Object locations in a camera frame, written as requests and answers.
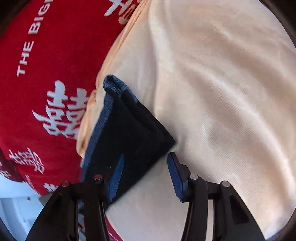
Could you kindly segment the black pants with patterned waistband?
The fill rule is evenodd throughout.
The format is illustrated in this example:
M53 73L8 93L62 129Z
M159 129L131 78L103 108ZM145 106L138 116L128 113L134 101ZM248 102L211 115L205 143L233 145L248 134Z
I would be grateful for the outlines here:
M137 183L176 143L166 128L114 75L104 79L103 109L85 153L81 180L105 178L109 206Z

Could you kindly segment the red sofa cover with characters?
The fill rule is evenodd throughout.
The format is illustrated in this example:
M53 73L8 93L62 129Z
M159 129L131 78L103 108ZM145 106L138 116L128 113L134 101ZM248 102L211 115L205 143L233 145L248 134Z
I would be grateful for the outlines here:
M39 195L80 178L95 78L139 1L1 1L1 175Z

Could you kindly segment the cream folded garment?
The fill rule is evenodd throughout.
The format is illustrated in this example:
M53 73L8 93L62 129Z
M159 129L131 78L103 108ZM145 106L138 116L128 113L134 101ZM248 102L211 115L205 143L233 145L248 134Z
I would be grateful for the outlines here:
M85 157L115 75L163 124L174 151L229 181L265 238L295 210L295 46L260 1L142 1L109 50L80 126Z

